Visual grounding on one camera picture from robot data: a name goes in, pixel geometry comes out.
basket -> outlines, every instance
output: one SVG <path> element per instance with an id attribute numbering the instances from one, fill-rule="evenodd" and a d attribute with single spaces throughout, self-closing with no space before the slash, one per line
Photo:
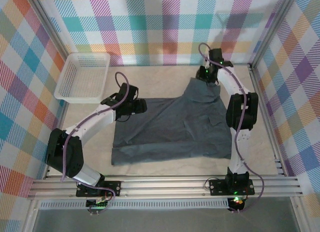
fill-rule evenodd
<path id="1" fill-rule="evenodd" d="M 71 53 L 66 59 L 54 97 L 73 104 L 103 100 L 110 62 L 108 53 Z"/>

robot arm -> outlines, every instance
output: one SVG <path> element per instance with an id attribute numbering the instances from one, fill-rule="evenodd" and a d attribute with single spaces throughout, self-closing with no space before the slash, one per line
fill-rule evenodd
<path id="1" fill-rule="evenodd" d="M 127 86 L 126 83 L 123 83 L 118 93 L 114 93 L 104 99 L 87 118 L 93 114 L 95 115 L 85 123 L 82 121 L 83 124 L 81 126 L 79 126 L 80 121 L 68 127 L 66 130 L 54 129 L 49 137 L 46 163 L 59 172 L 63 172 L 64 144 L 66 143 L 67 137 L 74 130 L 66 148 L 66 175 L 83 184 L 98 187 L 99 183 L 104 181 L 105 177 L 84 163 L 83 146 L 96 133 L 121 116 L 144 113 L 147 110 L 146 101 L 135 97 L 135 95 L 138 94 L 138 88 L 132 85 L 129 85 L 129 92 L 123 103 L 118 106 L 116 105 L 124 98 Z"/>
<path id="2" fill-rule="evenodd" d="M 249 92 L 242 85 L 235 74 L 232 63 L 223 59 L 220 48 L 209 49 L 208 56 L 204 56 L 204 58 L 206 65 L 200 66 L 197 78 L 207 83 L 221 82 L 224 85 L 230 96 L 225 118 L 232 136 L 231 160 L 227 174 L 224 180 L 209 180 L 210 194 L 212 196 L 254 195 L 254 187 L 252 180 L 249 179 L 249 172 L 244 160 L 248 157 L 250 130 L 257 122 L 258 95 L 254 92 Z"/>
<path id="3" fill-rule="evenodd" d="M 235 69 L 233 67 L 228 67 L 228 69 L 236 76 L 238 79 Z M 234 78 L 223 68 L 219 69 L 217 74 L 217 79 L 219 82 L 221 82 L 226 89 L 229 97 L 231 98 L 232 95 L 239 94 L 242 95 L 241 90 L 239 89 L 238 84 L 234 80 Z M 241 81 L 238 79 L 240 84 L 242 85 L 242 88 L 246 94 L 249 93 L 249 90 L 243 86 Z M 230 128 L 231 130 L 231 136 L 232 136 L 232 148 L 231 148 L 231 160 L 229 164 L 229 169 L 232 173 L 237 174 L 245 174 L 248 170 L 245 167 L 244 163 L 241 161 L 240 157 L 238 156 L 238 153 L 236 151 L 236 144 L 235 144 L 235 137 L 236 137 L 236 129 L 233 127 Z M 249 129 L 242 129 L 239 132 L 238 138 L 237 138 L 237 145 L 239 150 L 241 151 L 241 155 L 244 159 L 248 157 L 248 142 L 250 139 L 251 132 Z"/>

cable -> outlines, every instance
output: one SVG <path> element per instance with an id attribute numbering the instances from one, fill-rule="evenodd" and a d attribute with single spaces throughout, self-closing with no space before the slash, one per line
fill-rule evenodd
<path id="1" fill-rule="evenodd" d="M 109 202 L 111 202 L 111 200 L 114 200 L 114 199 L 116 198 L 116 192 L 115 192 L 113 189 L 111 189 L 111 188 L 96 187 L 96 186 L 93 186 L 93 185 L 90 185 L 90 184 L 87 184 L 87 183 L 83 183 L 83 182 L 81 182 L 81 181 L 79 181 L 79 180 L 77 180 L 77 179 L 75 179 L 75 178 L 72 178 L 72 179 L 73 179 L 74 181 L 76 181 L 76 182 L 78 182 L 78 183 L 86 186 L 86 187 L 91 188 L 91 189 L 104 190 L 104 191 L 106 191 L 106 192 L 107 192 L 107 191 L 110 191 L 110 192 L 112 193 L 112 196 L 111 196 L 110 199 L 108 199 L 108 204 L 109 204 Z M 99 214 L 103 213 L 104 211 L 106 211 L 108 206 L 106 206 L 104 209 L 100 210 L 99 213 L 98 213 L 98 212 L 97 212 L 97 213 L 91 212 L 91 207 L 92 207 L 92 205 L 89 206 L 89 212 L 90 212 L 90 214 L 91 214 L 91 215 L 99 215 Z"/>
<path id="2" fill-rule="evenodd" d="M 116 72 L 114 77 L 115 77 L 115 81 L 116 83 L 119 85 L 118 83 L 118 79 L 117 79 L 117 75 L 120 74 L 124 77 L 125 79 L 125 82 L 129 85 L 129 81 L 128 81 L 128 78 L 122 73 L 122 72 Z M 89 115 L 87 118 L 85 118 L 84 120 L 82 120 L 72 131 L 71 133 L 67 136 L 66 140 L 65 140 L 65 143 L 63 145 L 63 154 L 62 154 L 62 177 L 61 177 L 61 182 L 64 181 L 64 179 L 66 178 L 66 170 L 67 170 L 67 146 L 68 146 L 68 142 L 71 138 L 71 136 L 84 124 L 86 123 L 88 120 L 90 120 L 91 118 L 95 117 L 95 116 L 98 116 L 100 113 L 104 113 L 104 112 L 107 112 L 109 110 L 112 110 L 116 107 L 118 107 L 119 105 L 121 105 L 127 98 L 129 94 L 129 86 L 126 87 L 126 92 L 125 92 L 125 95 L 124 97 L 122 98 L 122 100 L 120 100 L 118 103 L 112 105 L 111 107 L 109 108 L 106 108 L 106 109 L 103 109 L 101 111 L 98 111 L 96 113 L 93 113 L 91 115 Z"/>
<path id="3" fill-rule="evenodd" d="M 117 122 L 127 122 L 131 117 L 131 114 L 128 116 L 128 118 L 126 120 L 116 120 Z"/>
<path id="4" fill-rule="evenodd" d="M 199 53 L 200 55 L 207 61 L 209 61 L 211 64 L 214 64 L 216 66 L 219 66 L 221 68 L 223 68 L 225 71 L 227 71 L 231 76 L 232 78 L 234 79 L 234 81 L 236 82 L 236 84 L 238 85 L 240 91 L 242 92 L 243 94 L 243 97 L 244 97 L 244 102 L 243 102 L 243 110 L 242 110 L 242 113 L 241 113 L 241 117 L 240 117 L 240 121 L 239 121 L 239 125 L 238 125 L 238 128 L 236 129 L 236 133 L 235 133 L 235 136 L 234 136 L 234 144 L 235 144 L 235 150 L 236 150 L 236 153 L 238 154 L 240 160 L 243 162 L 244 166 L 247 168 L 248 171 L 250 171 L 252 174 L 254 174 L 255 176 L 259 177 L 259 179 L 261 180 L 262 182 L 262 189 L 261 189 L 261 192 L 259 194 L 259 196 L 257 197 L 257 199 L 247 208 L 244 208 L 243 210 L 241 210 L 241 213 L 247 211 L 248 209 L 250 209 L 251 207 L 253 207 L 254 205 L 257 204 L 257 202 L 261 199 L 261 196 L 263 195 L 264 191 L 265 191 L 265 181 L 264 179 L 262 178 L 262 176 L 256 172 L 254 172 L 248 165 L 247 163 L 245 162 L 244 158 L 242 157 L 242 155 L 240 154 L 239 152 L 239 148 L 238 148 L 238 143 L 237 143 L 237 138 L 238 138 L 238 135 L 239 135 L 239 132 L 241 130 L 241 126 L 242 126 L 242 123 L 244 121 L 244 117 L 245 117 L 245 111 L 246 111 L 246 106 L 247 106 L 247 95 L 244 91 L 244 89 L 242 88 L 240 82 L 238 81 L 237 77 L 227 68 L 225 67 L 223 64 L 220 64 L 218 62 L 215 62 L 215 61 L 212 61 L 211 59 L 209 59 L 208 57 L 206 57 L 200 50 L 201 46 L 204 45 L 206 46 L 209 50 L 211 50 L 210 46 L 206 43 L 200 43 L 199 44 L 199 47 L 198 47 L 198 50 L 199 50 Z"/>
<path id="5" fill-rule="evenodd" d="M 210 177 L 210 178 L 208 178 L 205 182 L 204 182 L 204 188 L 205 189 L 207 189 L 207 190 L 210 190 L 210 188 L 208 188 L 208 187 L 206 187 L 206 183 L 208 182 L 208 180 L 210 180 L 210 179 L 216 179 L 216 180 L 220 180 L 219 178 L 217 178 L 217 177 Z"/>
<path id="6" fill-rule="evenodd" d="M 139 89 L 136 90 L 136 97 L 134 98 L 134 101 L 138 99 L 138 96 L 139 96 Z"/>
<path id="7" fill-rule="evenodd" d="M 121 85 L 119 84 L 118 79 L 117 79 L 117 73 L 119 73 L 119 72 L 116 72 L 115 75 L 114 75 L 114 77 L 115 77 L 115 82 L 116 82 L 116 84 L 119 86 L 119 88 L 121 88 Z"/>

gray t-shirt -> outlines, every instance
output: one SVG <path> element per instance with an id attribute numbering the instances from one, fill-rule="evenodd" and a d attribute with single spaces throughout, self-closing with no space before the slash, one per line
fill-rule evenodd
<path id="1" fill-rule="evenodd" d="M 220 86 L 191 78 L 182 96 L 147 98 L 147 111 L 116 122 L 112 165 L 231 156 Z"/>

black mounting plate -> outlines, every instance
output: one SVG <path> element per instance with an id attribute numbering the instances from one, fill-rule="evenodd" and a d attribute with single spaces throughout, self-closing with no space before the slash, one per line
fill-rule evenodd
<path id="1" fill-rule="evenodd" d="M 99 187 L 110 188 L 114 190 L 115 196 L 120 196 L 121 181 L 101 181 L 99 183 Z M 76 197 L 102 197 L 105 195 L 110 197 L 112 196 L 112 192 L 102 189 L 91 189 L 83 184 L 79 184 L 77 186 L 77 190 L 75 193 Z"/>
<path id="2" fill-rule="evenodd" d="M 230 191 L 224 179 L 211 179 L 209 180 L 209 188 L 211 196 L 252 196 L 255 194 L 252 179 L 249 179 L 249 183 L 246 188 L 235 191 Z"/>

